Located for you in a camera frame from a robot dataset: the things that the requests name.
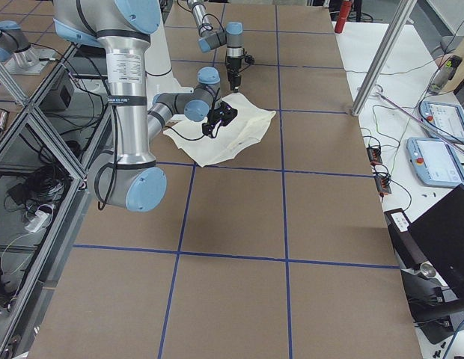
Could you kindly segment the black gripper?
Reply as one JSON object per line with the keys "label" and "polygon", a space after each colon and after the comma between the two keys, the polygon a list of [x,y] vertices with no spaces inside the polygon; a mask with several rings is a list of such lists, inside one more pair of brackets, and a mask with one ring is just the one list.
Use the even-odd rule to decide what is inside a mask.
{"label": "black gripper", "polygon": [[242,81],[242,76],[239,74],[242,67],[242,56],[234,57],[226,55],[225,65],[228,73],[230,90],[233,93],[238,93]]}
{"label": "black gripper", "polygon": [[207,122],[201,124],[203,136],[212,136],[217,124],[227,126],[237,115],[238,111],[228,104],[221,104],[218,108],[211,109],[207,115]]}

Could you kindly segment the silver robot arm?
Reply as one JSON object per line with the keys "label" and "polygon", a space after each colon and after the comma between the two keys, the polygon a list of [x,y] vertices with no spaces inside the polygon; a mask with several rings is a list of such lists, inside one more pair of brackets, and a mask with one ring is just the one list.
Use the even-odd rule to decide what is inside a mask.
{"label": "silver robot arm", "polygon": [[193,88],[172,73],[158,1],[55,1],[55,30],[75,46],[106,52],[104,84],[111,107],[113,145],[93,161],[87,186],[99,208],[147,212],[159,205],[167,179],[150,142],[180,115],[213,137],[237,115],[221,95],[219,72],[198,71]]}
{"label": "silver robot arm", "polygon": [[248,56],[244,48],[242,23],[229,22],[223,27],[219,22],[219,27],[214,28],[210,21],[213,15],[207,12],[204,1],[187,1],[186,3],[197,26],[200,50],[210,52],[226,46],[225,66],[230,90],[238,93],[242,81],[240,74],[242,63],[247,61]]}

